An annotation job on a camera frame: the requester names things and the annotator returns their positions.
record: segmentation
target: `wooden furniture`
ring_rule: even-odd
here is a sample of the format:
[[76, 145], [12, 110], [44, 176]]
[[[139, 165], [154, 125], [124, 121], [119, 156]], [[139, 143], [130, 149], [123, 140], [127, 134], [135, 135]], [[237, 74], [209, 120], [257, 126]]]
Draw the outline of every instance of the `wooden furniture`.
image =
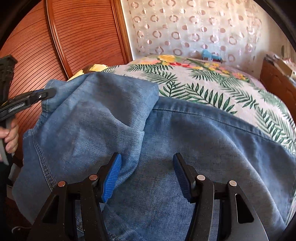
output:
[[[50, 79], [67, 80], [88, 64], [109, 66], [132, 60], [120, 0], [41, 0], [16, 26], [0, 58], [18, 60], [9, 97], [41, 89]], [[22, 136], [41, 113], [41, 104], [16, 115]]]
[[296, 122], [296, 86], [266, 59], [263, 61], [260, 81], [268, 92], [285, 103]]

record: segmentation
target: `hand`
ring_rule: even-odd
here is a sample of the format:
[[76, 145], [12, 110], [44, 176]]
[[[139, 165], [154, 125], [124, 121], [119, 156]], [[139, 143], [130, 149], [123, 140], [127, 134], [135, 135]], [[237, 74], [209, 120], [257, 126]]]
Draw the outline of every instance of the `hand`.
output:
[[18, 129], [19, 129], [19, 126], [17, 124], [16, 119], [13, 119], [11, 122], [11, 130], [0, 127], [0, 138], [4, 139], [4, 142], [7, 143], [5, 150], [8, 153], [13, 153], [17, 149], [18, 137], [19, 137]]

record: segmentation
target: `metal rivet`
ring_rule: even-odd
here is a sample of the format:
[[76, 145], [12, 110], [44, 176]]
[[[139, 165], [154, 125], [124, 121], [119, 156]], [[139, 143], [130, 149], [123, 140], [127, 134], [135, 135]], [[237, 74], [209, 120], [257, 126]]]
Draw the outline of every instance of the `metal rivet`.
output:
[[204, 181], [205, 180], [205, 176], [204, 175], [198, 175], [197, 179], [200, 181]]
[[96, 180], [97, 178], [98, 178], [98, 176], [96, 174], [93, 174], [93, 175], [89, 176], [89, 179], [92, 180], [92, 181]]
[[236, 181], [229, 181], [229, 184], [233, 187], [236, 187], [237, 186], [237, 182]]
[[63, 187], [66, 185], [65, 181], [60, 181], [58, 184], [57, 184], [59, 187]]

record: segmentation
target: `black clamp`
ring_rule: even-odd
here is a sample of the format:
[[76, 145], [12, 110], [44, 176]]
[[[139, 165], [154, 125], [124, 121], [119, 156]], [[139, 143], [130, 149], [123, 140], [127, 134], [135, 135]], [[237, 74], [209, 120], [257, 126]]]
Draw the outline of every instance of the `black clamp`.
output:
[[114, 153], [79, 183], [60, 181], [38, 214], [27, 241], [76, 241], [75, 200], [80, 200], [84, 237], [87, 241], [109, 241], [100, 205], [111, 196], [121, 169], [121, 155]]
[[38, 101], [54, 97], [56, 92], [57, 91], [54, 88], [41, 89], [26, 92], [9, 99], [0, 107], [0, 121], [14, 116], [16, 113], [29, 108]]
[[0, 105], [8, 100], [17, 60], [11, 55], [0, 58]]
[[217, 241], [268, 241], [257, 213], [235, 181], [212, 182], [187, 165], [180, 153], [173, 156], [173, 165], [183, 196], [195, 203], [185, 241], [210, 239], [214, 199], [220, 200]]

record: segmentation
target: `denim fabric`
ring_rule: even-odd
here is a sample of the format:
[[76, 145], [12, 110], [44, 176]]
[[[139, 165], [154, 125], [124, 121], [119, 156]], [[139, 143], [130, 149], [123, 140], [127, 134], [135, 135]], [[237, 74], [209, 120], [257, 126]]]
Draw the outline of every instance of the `denim fabric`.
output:
[[46, 87], [57, 95], [24, 135], [25, 164], [13, 187], [30, 222], [58, 181], [81, 181], [119, 152], [122, 169], [103, 210], [111, 240], [184, 240], [193, 204], [174, 173], [180, 152], [212, 181], [237, 181], [271, 241], [284, 230], [295, 157], [257, 128], [206, 105], [158, 99], [156, 84], [125, 76], [98, 72]]

